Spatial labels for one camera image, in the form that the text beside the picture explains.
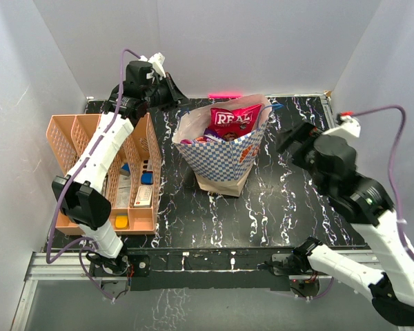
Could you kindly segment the pink chips bag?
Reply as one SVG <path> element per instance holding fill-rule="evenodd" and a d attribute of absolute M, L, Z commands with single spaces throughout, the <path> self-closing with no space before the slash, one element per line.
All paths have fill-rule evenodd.
<path fill-rule="evenodd" d="M 240 138 L 253 130 L 262 104 L 245 108 L 227 110 L 223 108 L 210 109 L 210 124 L 204 134 L 212 135 L 224 141 Z"/>

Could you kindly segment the blue checkered paper bag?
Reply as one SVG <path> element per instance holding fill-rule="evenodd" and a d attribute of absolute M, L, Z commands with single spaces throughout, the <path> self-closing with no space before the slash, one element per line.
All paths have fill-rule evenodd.
<path fill-rule="evenodd" d="M 210 124 L 211 108 L 234 110 L 256 104 L 262 104 L 262 108 L 253 130 L 248 134 L 223 143 L 180 143 L 183 139 L 196 139 L 204 135 Z M 238 197 L 259 152 L 270 114 L 282 107 L 280 103 L 272 104 L 262 94 L 253 94 L 196 108 L 182 115 L 172 142 L 195 173 L 202 190 Z"/>

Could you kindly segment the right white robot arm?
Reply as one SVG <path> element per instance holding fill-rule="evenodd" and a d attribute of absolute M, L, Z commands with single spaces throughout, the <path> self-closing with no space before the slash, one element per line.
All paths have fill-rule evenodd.
<path fill-rule="evenodd" d="M 331 250 L 309 237 L 293 249 L 289 264 L 301 273 L 323 272 L 366 297 L 376 312 L 397 326 L 414 327 L 414 261 L 409 243 L 401 243 L 397 210 L 384 187 L 357 171 L 356 150 L 348 141 L 360 135 L 360 124 L 345 116 L 323 131 L 303 122 L 278 136 L 278 153 L 292 145 L 292 162 L 307 171 L 318 194 L 359 233 L 381 268 L 374 269 Z"/>

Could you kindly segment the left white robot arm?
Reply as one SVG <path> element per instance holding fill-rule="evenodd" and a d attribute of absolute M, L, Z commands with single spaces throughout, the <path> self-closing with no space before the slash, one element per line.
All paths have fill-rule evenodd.
<path fill-rule="evenodd" d="M 91 244 L 87 258 L 114 275 L 128 269 L 129 259 L 110 223 L 112 204 L 101 192 L 110 166 L 149 109 L 169 111 L 188 103 L 163 63 L 157 53 L 121 66 L 121 81 L 104 103 L 83 154 L 65 175 L 52 181 L 57 200 L 54 215 L 63 214 L 76 223 Z"/>

